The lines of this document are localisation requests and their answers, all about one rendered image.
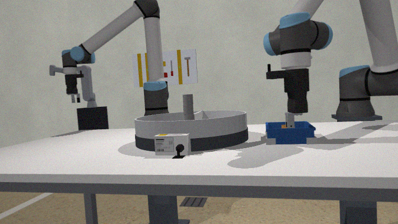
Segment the floor drain grate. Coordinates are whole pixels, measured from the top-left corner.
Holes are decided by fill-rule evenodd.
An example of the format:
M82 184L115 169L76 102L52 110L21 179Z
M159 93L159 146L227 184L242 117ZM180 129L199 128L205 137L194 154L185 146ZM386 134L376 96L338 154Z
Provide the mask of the floor drain grate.
M180 206L184 207L203 207L207 197L186 197Z

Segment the table leg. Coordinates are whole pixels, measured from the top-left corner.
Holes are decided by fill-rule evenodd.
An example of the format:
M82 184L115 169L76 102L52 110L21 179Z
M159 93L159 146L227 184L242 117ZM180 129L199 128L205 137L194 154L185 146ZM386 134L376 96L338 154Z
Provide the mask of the table leg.
M377 224L374 201L340 201L340 224Z
M84 194L84 209L86 211L86 224L98 224L95 194Z
M149 224L189 224L178 219L177 196L148 195Z

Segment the floor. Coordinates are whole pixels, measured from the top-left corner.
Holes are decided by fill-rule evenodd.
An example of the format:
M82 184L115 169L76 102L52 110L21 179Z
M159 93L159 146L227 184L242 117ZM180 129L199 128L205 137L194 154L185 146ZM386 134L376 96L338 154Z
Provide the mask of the floor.
M0 214L41 193L0 192ZM178 205L185 196L177 197ZM378 224L398 224L398 203L378 203ZM148 224L143 195L97 195L99 224ZM204 207L178 207L190 224L339 223L339 202L264 198L209 197ZM82 194L51 194L3 219L0 224L85 223Z

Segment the small device box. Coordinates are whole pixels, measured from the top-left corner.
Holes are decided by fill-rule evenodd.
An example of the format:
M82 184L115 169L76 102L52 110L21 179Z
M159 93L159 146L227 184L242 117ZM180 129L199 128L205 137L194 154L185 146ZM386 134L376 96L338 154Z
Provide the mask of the small device box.
M190 134L155 135L155 155L189 155L191 154Z

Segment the blue bin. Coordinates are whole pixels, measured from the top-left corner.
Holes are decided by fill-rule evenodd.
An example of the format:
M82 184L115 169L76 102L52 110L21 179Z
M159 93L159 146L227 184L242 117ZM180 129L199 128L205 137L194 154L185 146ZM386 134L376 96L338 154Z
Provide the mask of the blue bin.
M295 121L295 128L282 128L285 122L267 122L267 138L276 144L307 144L307 138L315 137L315 127L307 121Z

